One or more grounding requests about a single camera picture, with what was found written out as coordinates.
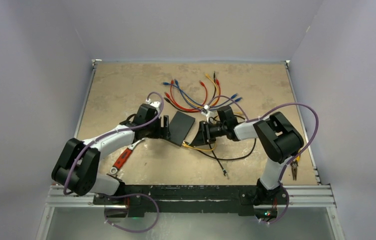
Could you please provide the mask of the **black network switch box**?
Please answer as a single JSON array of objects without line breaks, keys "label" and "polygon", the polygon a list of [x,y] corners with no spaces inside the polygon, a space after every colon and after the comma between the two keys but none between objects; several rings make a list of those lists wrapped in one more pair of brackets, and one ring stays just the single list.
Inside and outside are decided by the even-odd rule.
[{"label": "black network switch box", "polygon": [[177,111],[169,124],[170,137],[168,141],[176,146],[182,146],[195,120],[194,117]]}]

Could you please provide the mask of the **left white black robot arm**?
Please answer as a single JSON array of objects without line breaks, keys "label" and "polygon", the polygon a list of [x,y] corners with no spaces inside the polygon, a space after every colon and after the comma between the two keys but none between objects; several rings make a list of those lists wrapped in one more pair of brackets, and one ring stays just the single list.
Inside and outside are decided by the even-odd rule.
[{"label": "left white black robot arm", "polygon": [[85,140],[71,138],[65,143],[51,178],[65,187],[65,195],[103,194],[112,204],[120,204],[125,198],[125,191],[120,188],[122,182],[108,173],[100,173],[99,162],[140,139],[168,137],[168,130],[161,125],[163,109],[164,104],[159,101],[143,103],[133,120],[122,121],[100,136]]}]

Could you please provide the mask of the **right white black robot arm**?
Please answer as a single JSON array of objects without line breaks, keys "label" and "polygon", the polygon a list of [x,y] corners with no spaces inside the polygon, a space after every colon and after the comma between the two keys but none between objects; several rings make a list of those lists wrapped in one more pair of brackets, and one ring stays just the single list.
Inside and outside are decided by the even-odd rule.
[{"label": "right white black robot arm", "polygon": [[234,142],[258,139],[268,157],[265,169],[256,184],[257,199],[267,204],[276,197],[280,188],[283,165],[304,146],[304,140],[288,119],[276,112],[266,119],[238,122],[230,106],[217,109],[216,123],[201,121],[191,147],[213,144],[225,136]]}]

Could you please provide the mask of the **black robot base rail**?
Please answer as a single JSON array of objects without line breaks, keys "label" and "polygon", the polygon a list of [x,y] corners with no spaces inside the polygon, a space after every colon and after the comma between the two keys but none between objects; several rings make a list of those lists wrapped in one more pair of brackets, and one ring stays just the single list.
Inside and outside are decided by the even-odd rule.
[{"label": "black robot base rail", "polygon": [[122,209],[130,218],[146,213],[237,214],[274,218],[288,203],[286,190],[268,193],[256,185],[125,185],[114,196],[95,194],[93,203]]}]

